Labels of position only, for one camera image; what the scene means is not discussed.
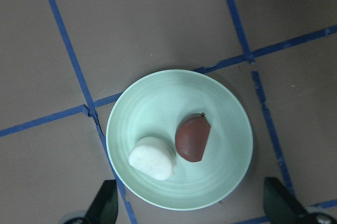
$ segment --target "gray tile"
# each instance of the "gray tile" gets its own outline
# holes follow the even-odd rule
[[[0,4],[0,129],[85,103],[48,1]]]
[[[242,53],[225,0],[57,0],[93,98]]]
[[[0,187],[4,223],[58,223],[88,209],[112,179],[93,120],[67,117],[1,138]],[[120,202],[118,223],[127,223]]]
[[[315,40],[256,63],[295,193],[304,205],[337,198],[336,39]]]
[[[235,0],[252,49],[337,24],[337,0]]]
[[[240,64],[208,74],[230,89],[242,102],[254,132],[254,153],[250,168],[240,185],[221,202],[193,211],[171,211],[153,206],[127,190],[127,200],[142,223],[232,223],[264,215],[262,208],[263,179],[281,178],[276,157],[255,94],[249,64]],[[106,128],[113,104],[98,108]]]

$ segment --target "floor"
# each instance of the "floor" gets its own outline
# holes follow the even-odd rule
[[[104,152],[114,103],[163,69],[207,74],[236,95],[253,128],[252,162],[229,196],[200,210],[161,209],[119,184],[118,224],[264,223],[266,176],[337,217],[337,0],[0,4],[4,223],[61,223],[88,209],[114,177]]]

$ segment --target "white rock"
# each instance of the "white rock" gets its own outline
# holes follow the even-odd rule
[[[173,172],[175,153],[163,140],[144,137],[132,149],[128,163],[157,180],[165,180]]]

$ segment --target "bowl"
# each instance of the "bowl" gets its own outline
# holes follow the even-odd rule
[[[205,113],[211,125],[203,158],[189,162],[176,152],[175,132],[189,114]],[[134,169],[128,157],[146,136],[166,141],[176,152],[167,180]],[[161,208],[193,210],[231,193],[243,179],[253,152],[252,129],[237,98],[214,79],[189,70],[164,70],[132,84],[114,105],[107,124],[110,162],[124,185]]]

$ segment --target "blue tape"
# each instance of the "blue tape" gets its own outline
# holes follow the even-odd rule
[[[129,217],[129,219],[130,219],[130,222],[131,222],[131,224],[137,224],[137,219],[136,219],[136,216],[135,216],[135,214],[134,214],[134,212],[133,212],[132,206],[131,206],[130,202],[128,202],[128,201],[126,200],[126,191],[125,191],[125,187],[124,187],[122,181],[120,180],[120,178],[117,176],[117,174],[116,174],[114,168],[112,167],[112,165],[111,165],[111,163],[110,163],[110,161],[109,161],[109,157],[108,157],[108,153],[107,153],[107,148],[106,148],[106,138],[105,138],[105,136],[103,135],[102,130],[101,130],[101,128],[100,128],[99,125],[96,125],[96,129],[97,129],[98,135],[99,135],[99,137],[100,137],[100,140],[101,140],[101,143],[102,143],[102,146],[103,146],[105,155],[106,155],[106,157],[107,157],[107,159],[108,159],[108,163],[109,163],[109,165],[110,165],[111,171],[112,171],[112,173],[113,173],[113,175],[114,175],[114,177],[115,177],[115,179],[116,179],[117,187],[118,187],[118,189],[119,189],[119,191],[120,191],[120,193],[121,193],[121,196],[122,196],[122,199],[123,199],[123,203],[124,203],[124,206],[125,206],[127,215],[128,215],[128,217]]]
[[[261,49],[257,49],[253,51],[253,54],[255,58],[261,57],[266,54],[270,54],[273,52],[277,52],[279,50],[287,49],[287,48],[290,48],[290,47],[293,47],[299,44],[307,43],[315,39],[326,37],[326,36],[329,36],[335,33],[337,33],[337,25],[324,28],[321,30],[317,30],[315,32],[308,33],[302,36],[298,36],[298,37],[295,37],[295,38],[292,38],[292,39],[289,39],[289,40],[286,40],[286,41],[283,41],[277,44],[273,44],[273,45],[270,45],[270,46],[267,46]]]
[[[242,63],[244,61],[246,61],[246,58],[243,55],[241,55],[241,56],[231,57],[231,58],[219,61],[216,65],[209,67],[209,68],[200,67],[192,71],[201,73],[201,74],[206,74],[206,73],[210,73],[215,70],[219,70],[219,69],[231,66],[231,65]]]
[[[101,106],[116,102],[121,95],[122,93],[119,93],[119,94],[114,94],[114,95],[105,97],[103,99],[99,99],[94,102],[94,105],[95,107],[101,107]]]
[[[230,10],[232,19],[233,19],[233,23],[235,26],[235,30],[236,30],[236,34],[237,37],[240,41],[240,44],[242,46],[243,49],[243,55],[245,57],[246,60],[248,60],[250,63],[254,62],[254,55],[251,53],[250,49],[249,49],[249,45],[248,45],[248,41],[246,38],[246,35],[244,33],[243,27],[242,27],[242,23],[240,20],[240,16],[239,16],[239,12],[237,11],[236,5],[235,5],[235,1],[234,0],[227,0],[227,4],[228,4],[228,8]]]
[[[63,23],[60,11],[58,10],[56,0],[48,0],[48,1],[49,1],[50,6],[51,6],[55,21],[57,23],[58,30],[60,31],[63,43],[65,45],[65,48],[66,48],[67,52],[68,52],[69,59],[70,59],[72,65],[73,65],[73,69],[75,71],[77,80],[80,84],[82,93],[83,93],[84,98],[85,98],[85,100],[88,104],[88,107],[90,109],[90,113],[91,113],[92,117],[94,118],[96,125],[99,125],[97,112],[96,112],[95,106],[94,106],[94,101],[93,101],[93,99],[90,95],[88,86],[85,82],[82,70],[80,68],[80,65],[78,63],[76,54],[74,52],[73,45],[72,45],[72,43],[69,39],[68,32],[67,32],[67,30],[65,28],[65,25]]]
[[[263,217],[258,217],[258,218],[254,218],[254,219],[250,219],[250,220],[244,220],[244,221],[240,221],[240,222],[236,222],[234,224],[261,224],[261,223],[265,223],[268,222],[268,218],[266,216]]]
[[[328,200],[322,203],[311,205],[312,207],[332,208],[337,207],[337,199]]]
[[[280,166],[280,169],[281,169],[281,174],[282,174],[283,180],[285,182],[285,186],[287,187],[288,191],[292,195],[295,195],[293,185],[292,185],[292,182],[291,182],[291,179],[290,179],[290,175],[289,175],[289,172],[288,172],[288,169],[286,167],[286,163],[285,163],[285,160],[284,160],[284,157],[283,157],[283,153],[282,153],[281,145],[280,145],[280,142],[279,142],[279,138],[278,138],[277,133],[276,133],[274,122],[273,122],[272,116],[270,114],[270,111],[265,104],[266,98],[265,98],[265,95],[264,95],[264,91],[263,91],[261,79],[260,79],[260,76],[259,76],[259,72],[253,71],[252,76],[253,76],[253,79],[255,81],[256,94],[257,94],[257,96],[259,98],[259,101],[261,103],[263,116],[264,116],[264,119],[265,119],[265,122],[266,122],[266,125],[267,125],[267,129],[268,129],[268,132],[269,132],[269,135],[270,135],[270,139],[271,139],[272,144],[273,144],[274,152],[275,152],[277,160],[279,162],[279,166]]]
[[[28,121],[26,123],[16,125],[14,127],[10,127],[10,128],[0,130],[0,137],[6,136],[6,135],[9,135],[9,134],[13,134],[13,133],[25,130],[25,129],[29,129],[29,128],[32,128],[32,127],[35,127],[35,126],[38,126],[38,125],[41,125],[41,124],[49,123],[49,122],[54,121],[54,120],[62,119],[64,117],[76,115],[76,114],[79,114],[79,113],[84,113],[86,115],[89,115],[88,107],[85,106],[85,105],[80,105],[80,106],[73,107],[73,108],[70,108],[70,109],[67,109],[67,110],[64,110],[64,111],[61,111],[61,112],[54,113],[52,115],[47,115],[47,116],[44,116],[44,117],[41,117],[41,118],[38,118],[38,119],[35,119],[35,120],[31,120],[31,121]]]

